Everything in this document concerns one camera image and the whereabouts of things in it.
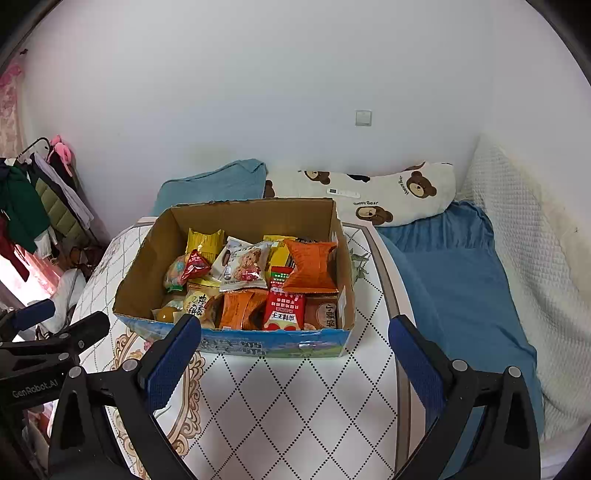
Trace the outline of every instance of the white wall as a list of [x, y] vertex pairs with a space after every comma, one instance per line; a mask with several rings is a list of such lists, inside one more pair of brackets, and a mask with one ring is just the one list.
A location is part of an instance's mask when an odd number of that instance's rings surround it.
[[529, 166], [591, 237], [591, 86], [524, 0], [492, 0], [495, 77], [487, 133]]
[[27, 47], [27, 139], [71, 143], [110, 235], [237, 158], [461, 179], [491, 104], [488, 0], [64, 0]]

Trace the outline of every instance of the red clothing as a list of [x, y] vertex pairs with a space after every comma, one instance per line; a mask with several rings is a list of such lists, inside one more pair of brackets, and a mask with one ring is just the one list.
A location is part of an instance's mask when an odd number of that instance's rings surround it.
[[29, 278], [29, 271], [14, 253], [14, 244], [8, 236], [7, 225], [8, 222], [4, 218], [4, 215], [0, 215], [0, 255], [12, 264], [24, 281], [27, 281]]

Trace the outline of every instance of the cardboard box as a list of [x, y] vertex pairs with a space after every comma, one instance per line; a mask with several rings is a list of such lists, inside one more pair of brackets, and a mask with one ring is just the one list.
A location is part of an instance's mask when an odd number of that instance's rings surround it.
[[117, 289], [113, 313], [146, 340], [158, 340], [171, 323], [151, 320], [165, 291], [164, 274], [184, 253], [189, 228], [257, 243], [263, 235], [289, 235], [337, 242], [335, 270], [339, 289], [338, 329], [258, 332], [202, 330], [202, 352], [276, 357], [340, 356], [355, 324], [351, 261], [332, 199], [262, 199], [176, 206], [166, 210], [144, 239], [131, 268]]

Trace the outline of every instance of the snack package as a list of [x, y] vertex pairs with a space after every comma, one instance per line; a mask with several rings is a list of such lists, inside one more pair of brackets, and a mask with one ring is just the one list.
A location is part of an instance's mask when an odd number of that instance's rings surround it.
[[189, 237], [187, 238], [187, 249], [185, 250], [185, 253], [189, 254], [193, 250], [197, 250], [211, 265], [222, 251], [223, 236], [223, 230], [218, 230], [211, 235], [205, 235], [189, 229]]
[[165, 305], [160, 309], [152, 310], [152, 315], [156, 322], [174, 323], [174, 314], [177, 312], [180, 312], [178, 308]]
[[222, 330], [260, 330], [254, 318], [267, 301], [266, 290], [229, 291], [224, 294]]
[[189, 285], [183, 302], [183, 313], [190, 313], [199, 319], [201, 327], [214, 329], [223, 295], [217, 287]]
[[267, 259], [267, 266], [265, 267], [265, 280], [269, 282], [271, 280], [271, 267], [292, 267], [290, 265], [290, 251], [283, 240], [285, 239], [295, 240], [294, 236], [284, 235], [264, 235], [263, 241], [273, 242], [271, 244], [271, 252]]
[[211, 270], [211, 265], [193, 250], [189, 254], [177, 257], [164, 276], [164, 288], [167, 292], [182, 290], [190, 278], [202, 277]]
[[223, 281], [223, 273], [226, 269], [226, 265], [228, 264], [228, 260], [230, 260], [230, 248], [248, 247], [250, 245], [252, 244], [245, 242], [244, 240], [234, 238], [233, 236], [228, 236], [226, 245], [222, 248], [222, 251], [213, 262], [212, 269], [210, 270], [209, 274], [205, 275], [204, 277], [191, 280], [191, 283], [219, 287], [219, 284]]
[[271, 242], [259, 242], [249, 247], [230, 247], [230, 259], [223, 273], [220, 291], [240, 288], [267, 288], [265, 265]]
[[337, 296], [308, 296], [304, 315], [304, 330], [337, 328]]
[[302, 294], [286, 293], [282, 286], [292, 272], [291, 267], [271, 268], [271, 289], [265, 309], [264, 330], [303, 330], [304, 306]]
[[329, 274], [329, 255], [336, 248], [334, 242], [303, 244], [284, 240], [294, 259], [294, 271], [283, 284], [288, 293], [338, 293]]
[[163, 282], [167, 292], [183, 289], [184, 282], [181, 282], [181, 277], [183, 276], [188, 258], [188, 255], [181, 255], [168, 268]]
[[186, 282], [192, 278], [202, 277], [208, 274], [211, 269], [212, 266], [209, 262], [195, 249], [189, 253], [189, 258], [187, 259], [187, 264], [185, 265], [183, 275], [181, 276], [181, 281]]

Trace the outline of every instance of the orange snack bag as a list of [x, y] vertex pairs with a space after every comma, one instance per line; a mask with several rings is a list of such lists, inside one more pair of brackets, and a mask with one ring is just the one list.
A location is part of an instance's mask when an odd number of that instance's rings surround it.
[[267, 301], [266, 290], [238, 290], [224, 294], [220, 328], [230, 330], [260, 330], [253, 322], [254, 314]]
[[302, 244], [283, 240], [295, 262], [294, 271], [283, 284], [288, 293], [338, 293], [329, 274], [329, 255], [336, 248], [334, 242]]

